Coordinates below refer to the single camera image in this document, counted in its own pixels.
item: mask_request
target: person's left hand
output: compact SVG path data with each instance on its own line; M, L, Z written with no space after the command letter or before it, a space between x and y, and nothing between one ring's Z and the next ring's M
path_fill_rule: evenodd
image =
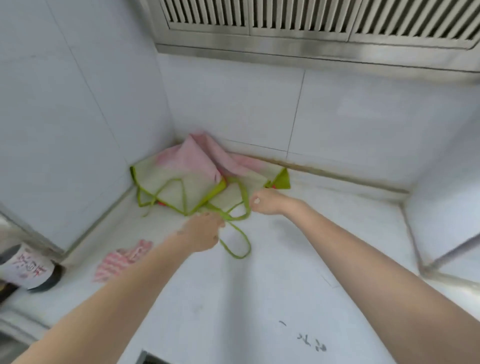
M225 227L222 217L216 212L204 212L188 220L178 231L192 252L211 249L218 242L218 229Z

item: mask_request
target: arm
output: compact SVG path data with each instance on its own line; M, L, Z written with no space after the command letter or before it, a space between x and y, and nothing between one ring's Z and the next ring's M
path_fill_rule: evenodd
M399 364L480 363L480 322L413 273L303 201L264 189L251 206L303 232Z
M224 225L215 213L193 217L63 317L14 364L116 363L173 274L192 253L212 248Z

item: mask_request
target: person's left arm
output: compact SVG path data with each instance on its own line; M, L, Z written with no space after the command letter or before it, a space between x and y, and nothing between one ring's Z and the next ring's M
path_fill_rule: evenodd
M224 225L216 213L194 216L63 317L13 364L116 363L173 274L192 253L212 248Z

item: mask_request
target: metal vent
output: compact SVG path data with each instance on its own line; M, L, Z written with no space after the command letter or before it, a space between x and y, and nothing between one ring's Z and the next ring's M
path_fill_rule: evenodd
M251 34L347 41L360 0L249 0Z
M480 0L363 0L352 42L473 47L480 38Z
M223 34L248 34L246 1L160 0L170 29Z

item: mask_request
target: range hood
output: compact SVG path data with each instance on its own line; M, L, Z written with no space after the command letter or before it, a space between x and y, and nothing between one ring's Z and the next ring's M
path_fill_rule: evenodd
M440 81L475 82L480 75L480 0L146 4L162 53Z

